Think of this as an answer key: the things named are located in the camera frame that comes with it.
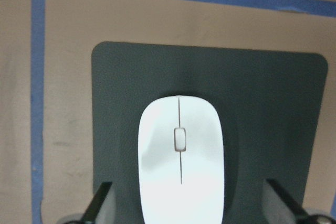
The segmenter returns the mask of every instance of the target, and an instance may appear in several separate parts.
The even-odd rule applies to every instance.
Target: white computer mouse
[[[138,161],[146,224],[220,224],[224,151],[218,114],[207,101],[153,101],[139,125]]]

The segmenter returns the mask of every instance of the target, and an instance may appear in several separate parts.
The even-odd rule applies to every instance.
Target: mouse scroll wheel
[[[177,152],[184,152],[186,150],[185,128],[174,129],[174,142]]]

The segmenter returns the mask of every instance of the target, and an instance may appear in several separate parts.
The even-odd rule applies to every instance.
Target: computer mouse
[[[220,224],[224,209],[222,127],[192,96],[160,98],[143,111],[138,162],[146,224]]]

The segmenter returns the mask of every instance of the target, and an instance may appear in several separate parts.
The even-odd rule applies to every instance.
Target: mouse pad rounded corner
[[[116,223],[144,223],[138,130],[152,101],[191,95],[223,133],[223,223],[266,224],[263,180],[303,201],[328,64],[319,54],[102,42],[92,52],[93,189],[112,181]]]

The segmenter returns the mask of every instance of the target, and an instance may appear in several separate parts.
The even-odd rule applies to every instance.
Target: dark gray mouse pad
[[[263,179],[303,200],[327,68],[317,54],[100,43],[92,52],[94,190],[112,181],[115,223],[144,223],[141,114],[158,98],[193,95],[209,101],[222,124],[223,223],[266,223]]]

